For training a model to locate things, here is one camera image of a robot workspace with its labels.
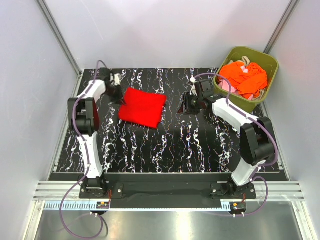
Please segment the red t-shirt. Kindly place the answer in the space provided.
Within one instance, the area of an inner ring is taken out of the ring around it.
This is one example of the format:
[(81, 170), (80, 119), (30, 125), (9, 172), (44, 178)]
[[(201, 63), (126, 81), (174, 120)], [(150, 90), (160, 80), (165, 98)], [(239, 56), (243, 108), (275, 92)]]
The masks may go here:
[(162, 120), (167, 96), (148, 93), (128, 87), (124, 94), (125, 104), (118, 111), (120, 120), (156, 129)]

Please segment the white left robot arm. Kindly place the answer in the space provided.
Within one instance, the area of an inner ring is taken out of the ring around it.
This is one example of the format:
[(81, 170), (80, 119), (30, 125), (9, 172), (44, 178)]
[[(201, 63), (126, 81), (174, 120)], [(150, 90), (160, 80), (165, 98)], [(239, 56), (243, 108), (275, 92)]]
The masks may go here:
[(113, 104), (125, 104), (120, 75), (109, 68), (97, 69), (87, 87), (67, 101), (69, 128), (75, 132), (84, 162), (84, 176), (78, 181), (82, 199), (102, 199), (112, 193), (104, 176), (97, 143), (100, 129), (97, 101), (104, 95)]

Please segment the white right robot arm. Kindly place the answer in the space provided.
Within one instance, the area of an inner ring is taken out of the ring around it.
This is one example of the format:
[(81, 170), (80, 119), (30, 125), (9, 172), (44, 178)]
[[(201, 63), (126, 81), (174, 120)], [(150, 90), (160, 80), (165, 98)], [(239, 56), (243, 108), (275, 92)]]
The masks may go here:
[(214, 94), (208, 79), (191, 79), (192, 88), (183, 94), (178, 113), (197, 115), (201, 110), (210, 110), (224, 119), (240, 135), (240, 162), (227, 183), (214, 190), (215, 198), (240, 198), (252, 185), (255, 174), (262, 168), (278, 161), (279, 150), (275, 141), (272, 122), (269, 118), (257, 118), (233, 104), (229, 96)]

